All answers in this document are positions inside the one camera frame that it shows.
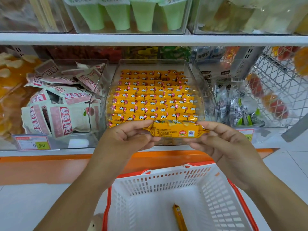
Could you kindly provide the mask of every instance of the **ice cream cup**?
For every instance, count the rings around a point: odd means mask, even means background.
[[[127,30],[130,25],[130,6],[125,4],[105,6],[116,30]]]
[[[152,31],[155,2],[132,1],[137,29],[141,32]]]
[[[103,6],[99,4],[86,4],[76,6],[90,30],[101,30],[105,27],[103,19]]]
[[[169,30],[181,28],[187,1],[162,6]]]

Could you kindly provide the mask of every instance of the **shopping basket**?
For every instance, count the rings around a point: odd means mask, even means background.
[[[257,231],[237,187],[213,162],[120,175],[108,190],[103,231],[178,231],[172,206],[189,231]]]

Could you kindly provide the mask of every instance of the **left hand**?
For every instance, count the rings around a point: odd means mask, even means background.
[[[108,128],[99,140],[84,174],[100,183],[107,183],[103,187],[111,186],[135,152],[149,149],[161,139],[150,134],[139,134],[152,122],[130,121]]]

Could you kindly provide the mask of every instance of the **yellow snack stick in basket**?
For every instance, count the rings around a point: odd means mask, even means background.
[[[180,207],[174,204],[172,209],[179,226],[179,231],[188,231]]]
[[[154,121],[148,128],[154,137],[171,137],[171,138],[199,138],[209,130],[204,129],[194,121]]]

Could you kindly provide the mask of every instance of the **price label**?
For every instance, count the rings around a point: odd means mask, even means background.
[[[238,130],[238,131],[240,131],[243,135],[245,135],[249,141],[252,140],[254,129],[244,129],[244,130]]]
[[[50,144],[46,136],[15,137],[21,150],[50,150]]]

